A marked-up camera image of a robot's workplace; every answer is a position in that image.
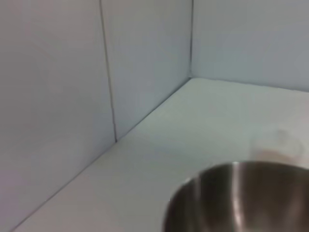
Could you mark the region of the stainless steel mixing bowl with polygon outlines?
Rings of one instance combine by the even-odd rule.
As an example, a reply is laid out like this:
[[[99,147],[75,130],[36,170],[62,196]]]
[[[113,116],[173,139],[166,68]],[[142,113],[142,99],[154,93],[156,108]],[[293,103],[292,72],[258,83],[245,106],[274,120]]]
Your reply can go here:
[[[162,232],[309,232],[309,170],[259,161],[213,166],[175,192]]]

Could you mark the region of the clear plastic cup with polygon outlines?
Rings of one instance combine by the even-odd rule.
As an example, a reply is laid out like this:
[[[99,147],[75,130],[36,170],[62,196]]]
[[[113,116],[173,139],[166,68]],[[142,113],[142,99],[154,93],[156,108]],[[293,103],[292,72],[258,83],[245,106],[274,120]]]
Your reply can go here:
[[[304,152],[301,140],[284,129],[258,132],[250,143],[250,156],[257,161],[299,165]]]

